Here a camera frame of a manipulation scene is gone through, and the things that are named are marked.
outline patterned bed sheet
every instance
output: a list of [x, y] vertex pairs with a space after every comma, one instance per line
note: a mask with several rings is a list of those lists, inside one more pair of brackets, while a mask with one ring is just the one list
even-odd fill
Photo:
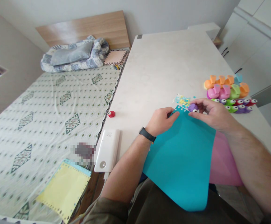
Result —
[[35, 199], [72, 143], [99, 137], [120, 71], [43, 73], [0, 114], [0, 215], [60, 223]]

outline hand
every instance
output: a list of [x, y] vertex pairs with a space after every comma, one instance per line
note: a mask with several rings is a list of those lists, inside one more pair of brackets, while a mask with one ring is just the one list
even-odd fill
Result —
[[169, 117], [173, 111], [174, 109], [172, 107], [155, 110], [151, 120], [146, 127], [146, 131], [154, 137], [166, 132], [179, 117], [180, 113], [178, 111]]
[[190, 104], [193, 103], [198, 106], [199, 113], [190, 112], [188, 114], [190, 117], [199, 119], [224, 134], [243, 128], [222, 103], [207, 98], [200, 98], [190, 102]]

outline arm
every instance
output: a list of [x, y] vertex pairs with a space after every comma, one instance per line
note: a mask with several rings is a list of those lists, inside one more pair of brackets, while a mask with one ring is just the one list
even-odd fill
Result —
[[191, 103], [198, 105], [199, 113], [191, 112], [189, 116], [225, 134], [245, 187], [258, 204], [266, 212], [271, 213], [270, 153], [249, 130], [233, 118], [221, 103], [206, 98]]
[[[168, 114], [173, 111], [172, 107], [156, 110], [146, 131], [155, 137], [167, 131], [179, 116], [179, 112], [175, 112], [168, 118]], [[101, 193], [102, 198], [130, 203], [138, 186], [150, 145], [151, 141], [144, 136], [136, 137], [110, 173]]]

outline paper confetti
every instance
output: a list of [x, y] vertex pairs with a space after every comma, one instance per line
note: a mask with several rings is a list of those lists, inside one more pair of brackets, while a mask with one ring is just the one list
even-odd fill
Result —
[[184, 97], [183, 95], [177, 94], [176, 98], [173, 100], [173, 102], [176, 102], [180, 104], [183, 108], [188, 108], [190, 106], [190, 97]]

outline white table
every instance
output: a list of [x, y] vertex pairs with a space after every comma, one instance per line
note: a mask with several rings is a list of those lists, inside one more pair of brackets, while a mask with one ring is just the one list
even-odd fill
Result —
[[[181, 30], [143, 35], [133, 42], [103, 129], [120, 129], [117, 161], [127, 151], [155, 109], [172, 106], [179, 93], [206, 97], [203, 84], [210, 75], [234, 75], [205, 32]], [[271, 152], [271, 127], [257, 107], [233, 116]]]

